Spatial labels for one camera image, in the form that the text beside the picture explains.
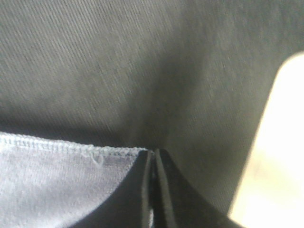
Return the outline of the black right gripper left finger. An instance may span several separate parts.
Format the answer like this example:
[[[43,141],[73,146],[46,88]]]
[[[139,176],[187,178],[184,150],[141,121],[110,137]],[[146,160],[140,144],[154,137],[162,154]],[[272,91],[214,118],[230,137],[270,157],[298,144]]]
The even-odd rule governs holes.
[[[118,188],[78,228],[148,228],[152,152],[141,151]]]

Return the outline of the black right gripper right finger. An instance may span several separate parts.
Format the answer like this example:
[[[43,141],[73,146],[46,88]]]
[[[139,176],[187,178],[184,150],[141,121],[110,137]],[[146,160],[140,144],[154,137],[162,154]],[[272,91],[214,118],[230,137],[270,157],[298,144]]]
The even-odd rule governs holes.
[[[209,204],[185,179],[166,150],[153,161],[153,226],[155,228],[240,228]]]

